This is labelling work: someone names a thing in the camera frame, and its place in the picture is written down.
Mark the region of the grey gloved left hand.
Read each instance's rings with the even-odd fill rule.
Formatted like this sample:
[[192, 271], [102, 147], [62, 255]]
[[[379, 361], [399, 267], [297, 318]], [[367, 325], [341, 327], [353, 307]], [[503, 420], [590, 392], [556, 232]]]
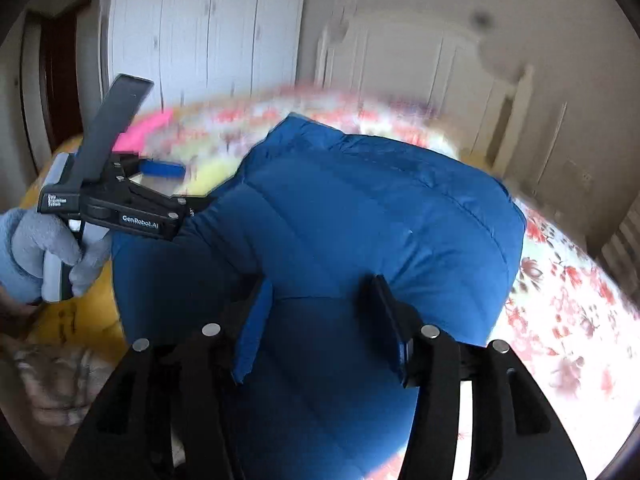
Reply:
[[72, 231], [53, 214], [14, 208], [1, 215], [1, 289], [18, 304], [41, 299], [44, 255], [70, 266], [74, 297], [84, 296], [111, 257], [112, 237], [81, 248]]

